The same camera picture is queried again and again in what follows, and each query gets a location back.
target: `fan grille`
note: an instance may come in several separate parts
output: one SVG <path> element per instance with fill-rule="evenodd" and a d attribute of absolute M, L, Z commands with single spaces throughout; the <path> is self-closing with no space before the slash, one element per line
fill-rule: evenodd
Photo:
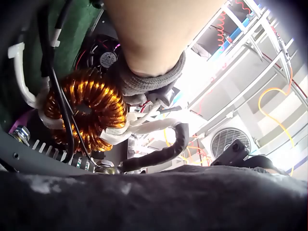
<path fill-rule="evenodd" d="M 215 159 L 218 158 L 236 139 L 242 141 L 250 152 L 250 141 L 248 136 L 239 129 L 226 128 L 219 131 L 212 139 L 211 151 L 213 157 Z"/>

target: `gray knit glove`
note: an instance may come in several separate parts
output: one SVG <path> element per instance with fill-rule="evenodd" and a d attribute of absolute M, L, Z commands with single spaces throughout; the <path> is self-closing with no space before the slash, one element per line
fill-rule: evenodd
<path fill-rule="evenodd" d="M 157 77 L 140 77 L 132 73 L 121 53 L 118 60 L 109 68 L 108 75 L 122 89 L 126 103 L 140 105 L 147 100 L 145 93 L 164 87 L 180 77 L 185 59 L 185 52 L 183 52 L 174 68 L 166 74 Z"/>

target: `copper wire winding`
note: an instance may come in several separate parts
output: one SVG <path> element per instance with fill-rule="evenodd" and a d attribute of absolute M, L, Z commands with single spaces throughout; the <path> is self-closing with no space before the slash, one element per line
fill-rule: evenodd
<path fill-rule="evenodd" d="M 77 70 L 61 81 L 61 87 L 72 107 L 74 118 L 88 152 L 109 151 L 112 145 L 99 138 L 107 127 L 122 128 L 126 123 L 127 106 L 123 95 L 111 83 L 106 75 L 102 76 L 97 69 Z M 90 113 L 80 110 L 81 105 L 89 107 Z M 61 119 L 62 115 L 55 100 L 54 91 L 50 90 L 44 113 L 51 119 Z M 74 125 L 71 125 L 75 141 L 74 152 L 82 151 Z M 65 127 L 63 130 L 52 130 L 57 143 L 66 144 Z"/>

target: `green circuit board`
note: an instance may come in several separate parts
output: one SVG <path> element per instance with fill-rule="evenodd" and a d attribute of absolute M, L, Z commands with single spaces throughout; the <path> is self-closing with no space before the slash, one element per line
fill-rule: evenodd
<path fill-rule="evenodd" d="M 54 0 L 50 6 L 49 34 L 54 31 L 55 22 L 59 16 L 64 0 Z M 60 46 L 55 51 L 55 72 L 61 79 L 72 71 L 75 57 L 81 43 L 97 18 L 100 10 L 92 6 L 89 0 L 74 0 L 69 9 L 66 23 L 59 37 Z M 39 43 L 36 16 L 31 19 L 29 30 L 25 37 L 23 55 L 25 82 L 30 92 L 37 95 L 41 86 L 40 65 L 42 51 Z M 22 99 L 15 80 L 13 61 L 6 59 L 1 65 L 0 76 L 0 124 L 8 131 L 14 121 L 30 107 Z"/>

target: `black cloth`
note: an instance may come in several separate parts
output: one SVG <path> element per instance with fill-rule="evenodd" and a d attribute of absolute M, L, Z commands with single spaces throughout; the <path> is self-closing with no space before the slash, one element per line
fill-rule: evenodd
<path fill-rule="evenodd" d="M 307 182 L 228 166 L 75 178 L 0 172 L 1 230 L 307 230 Z"/>

